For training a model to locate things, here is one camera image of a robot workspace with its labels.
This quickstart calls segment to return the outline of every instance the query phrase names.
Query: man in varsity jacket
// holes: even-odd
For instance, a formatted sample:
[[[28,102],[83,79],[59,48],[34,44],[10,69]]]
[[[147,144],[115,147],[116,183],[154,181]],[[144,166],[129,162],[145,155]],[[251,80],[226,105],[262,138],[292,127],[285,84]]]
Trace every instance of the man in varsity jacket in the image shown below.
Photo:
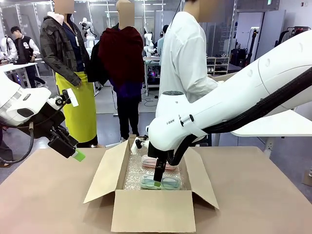
[[[40,55],[40,51],[34,40],[30,37],[24,36],[21,33],[20,28],[17,26],[11,28],[11,33],[15,36],[14,43],[18,51],[19,59],[25,60],[26,62],[35,62],[36,57]],[[35,66],[26,67],[26,72],[32,88],[36,88],[35,80],[41,84],[45,84],[44,80],[36,77]]]

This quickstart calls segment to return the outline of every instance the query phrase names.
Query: white door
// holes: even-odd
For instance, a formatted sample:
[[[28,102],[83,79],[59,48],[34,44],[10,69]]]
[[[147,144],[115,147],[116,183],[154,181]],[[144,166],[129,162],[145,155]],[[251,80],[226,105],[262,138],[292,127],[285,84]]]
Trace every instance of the white door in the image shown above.
[[[285,14],[286,10],[265,12],[256,59],[275,47],[283,30]]]

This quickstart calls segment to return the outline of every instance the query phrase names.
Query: black hair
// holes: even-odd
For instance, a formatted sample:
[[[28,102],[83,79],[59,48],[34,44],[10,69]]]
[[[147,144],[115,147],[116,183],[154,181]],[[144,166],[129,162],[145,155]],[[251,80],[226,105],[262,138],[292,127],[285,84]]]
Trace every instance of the black hair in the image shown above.
[[[13,34],[14,32],[19,31],[21,33],[21,29],[18,26],[14,26],[11,28],[11,33]]]
[[[166,33],[166,32],[167,32],[168,27],[169,27],[169,25],[167,25],[167,24],[166,24],[166,25],[163,27],[162,31],[163,31],[164,33]]]

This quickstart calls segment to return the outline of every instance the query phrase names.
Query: bubble wrap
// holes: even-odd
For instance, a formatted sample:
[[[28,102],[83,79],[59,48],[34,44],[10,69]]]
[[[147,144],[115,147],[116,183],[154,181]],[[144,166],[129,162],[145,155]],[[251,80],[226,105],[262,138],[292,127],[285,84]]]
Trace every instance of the bubble wrap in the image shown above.
[[[142,148],[138,150],[137,155],[130,154],[128,168],[126,172],[126,178],[123,185],[124,190],[142,190],[141,180],[144,175],[154,175],[155,170],[153,168],[142,167],[142,157],[148,152],[147,149]],[[179,167],[175,170],[166,170],[163,177],[178,178],[181,180]],[[185,190],[183,183],[181,184],[181,190]]]

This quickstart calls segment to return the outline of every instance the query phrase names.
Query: open cardboard box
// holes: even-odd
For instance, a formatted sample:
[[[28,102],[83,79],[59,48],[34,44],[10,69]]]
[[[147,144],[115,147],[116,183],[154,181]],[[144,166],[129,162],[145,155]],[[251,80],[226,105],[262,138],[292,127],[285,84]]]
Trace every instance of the open cardboard box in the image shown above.
[[[105,152],[84,203],[115,193],[112,232],[195,233],[192,193],[219,209],[200,154],[189,148],[179,165],[187,190],[123,190],[134,140]]]

